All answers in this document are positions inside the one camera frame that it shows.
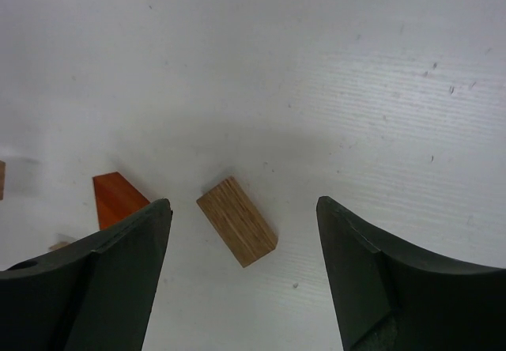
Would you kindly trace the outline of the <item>tan wood block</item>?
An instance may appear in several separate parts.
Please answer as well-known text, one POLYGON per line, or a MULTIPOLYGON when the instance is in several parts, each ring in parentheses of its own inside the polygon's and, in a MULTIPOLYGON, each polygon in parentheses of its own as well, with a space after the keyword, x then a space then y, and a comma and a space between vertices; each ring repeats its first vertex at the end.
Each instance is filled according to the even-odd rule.
POLYGON ((243 268, 278 245, 278 235, 234 177, 219 182, 197 204, 243 268))

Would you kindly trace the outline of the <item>short light wood block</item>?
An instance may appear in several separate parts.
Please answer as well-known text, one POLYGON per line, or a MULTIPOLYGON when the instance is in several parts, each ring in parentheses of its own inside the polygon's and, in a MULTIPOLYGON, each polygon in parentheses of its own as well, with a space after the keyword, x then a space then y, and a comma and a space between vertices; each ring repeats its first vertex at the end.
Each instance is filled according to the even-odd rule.
POLYGON ((6 180, 6 162, 0 161, 0 200, 3 200, 6 180))

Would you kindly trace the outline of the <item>long light wood block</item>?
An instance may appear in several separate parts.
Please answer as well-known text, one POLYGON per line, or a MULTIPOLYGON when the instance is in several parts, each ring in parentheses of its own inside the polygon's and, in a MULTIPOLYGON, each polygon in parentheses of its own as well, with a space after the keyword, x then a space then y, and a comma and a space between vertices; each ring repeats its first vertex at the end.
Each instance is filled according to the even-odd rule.
POLYGON ((59 241, 56 244, 50 246, 48 248, 48 250, 49 251, 56 251, 56 250, 61 249, 61 248, 65 247, 65 246, 67 246, 67 245, 70 245, 70 242, 68 242, 68 241, 59 241))

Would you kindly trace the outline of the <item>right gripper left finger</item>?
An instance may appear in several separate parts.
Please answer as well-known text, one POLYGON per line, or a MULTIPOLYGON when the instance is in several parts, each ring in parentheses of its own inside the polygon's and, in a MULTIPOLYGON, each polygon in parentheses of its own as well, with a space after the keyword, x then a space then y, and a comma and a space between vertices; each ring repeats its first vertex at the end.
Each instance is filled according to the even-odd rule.
POLYGON ((3 350, 140 350, 168 246, 169 200, 1 272, 3 350))

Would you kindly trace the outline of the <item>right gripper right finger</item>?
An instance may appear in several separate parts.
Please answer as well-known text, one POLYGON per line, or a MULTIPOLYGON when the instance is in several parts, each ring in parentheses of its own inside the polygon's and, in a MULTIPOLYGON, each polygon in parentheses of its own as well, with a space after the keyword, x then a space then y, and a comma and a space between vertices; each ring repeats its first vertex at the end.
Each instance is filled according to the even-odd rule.
POLYGON ((327 196, 316 215, 344 349, 504 349, 503 269, 428 251, 327 196))

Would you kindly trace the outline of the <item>orange triangular wood block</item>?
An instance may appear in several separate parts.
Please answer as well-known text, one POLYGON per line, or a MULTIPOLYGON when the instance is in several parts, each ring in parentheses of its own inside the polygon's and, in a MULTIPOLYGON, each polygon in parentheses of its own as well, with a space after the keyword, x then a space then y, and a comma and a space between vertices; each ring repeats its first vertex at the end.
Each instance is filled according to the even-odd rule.
POLYGON ((119 172, 93 176, 96 212, 100 230, 115 225, 149 204, 119 172))

